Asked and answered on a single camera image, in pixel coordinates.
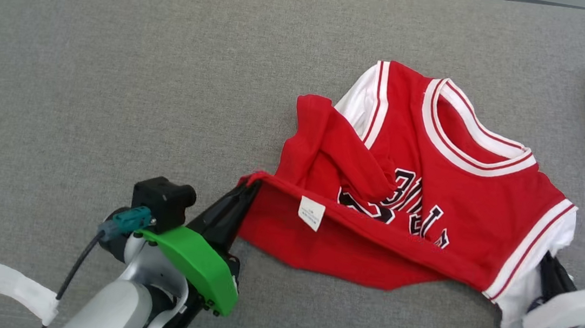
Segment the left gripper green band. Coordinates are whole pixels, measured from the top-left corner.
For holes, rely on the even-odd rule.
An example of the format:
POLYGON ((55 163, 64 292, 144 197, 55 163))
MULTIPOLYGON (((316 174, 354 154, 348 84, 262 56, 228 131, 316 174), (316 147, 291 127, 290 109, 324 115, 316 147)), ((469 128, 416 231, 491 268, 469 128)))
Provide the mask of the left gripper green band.
POLYGON ((199 312, 232 314, 239 299, 237 275, 220 253, 229 253, 244 218, 261 188, 260 182, 236 186, 203 210, 187 227, 163 234, 142 230, 149 255, 138 261, 153 287, 176 298, 146 328, 188 328, 199 312))

